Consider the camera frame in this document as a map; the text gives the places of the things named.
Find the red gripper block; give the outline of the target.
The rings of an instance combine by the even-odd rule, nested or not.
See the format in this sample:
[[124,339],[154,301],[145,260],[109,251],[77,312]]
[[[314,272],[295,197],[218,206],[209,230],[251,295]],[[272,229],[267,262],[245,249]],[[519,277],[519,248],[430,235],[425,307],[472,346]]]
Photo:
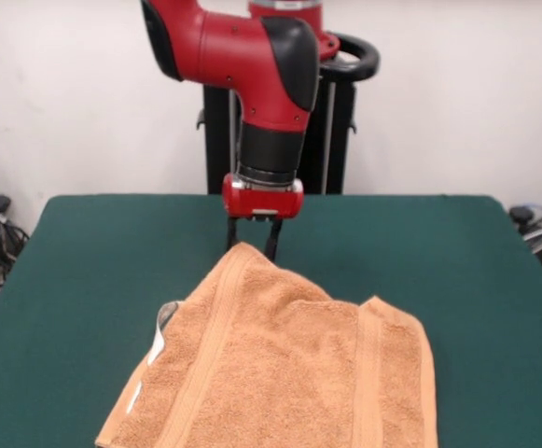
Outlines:
[[245,182],[237,175],[227,174],[222,185],[222,199],[228,217],[226,249],[238,244],[239,218],[277,217],[272,220],[264,254],[275,259],[283,219],[295,217],[303,204],[304,189],[296,179],[289,187],[271,188]]

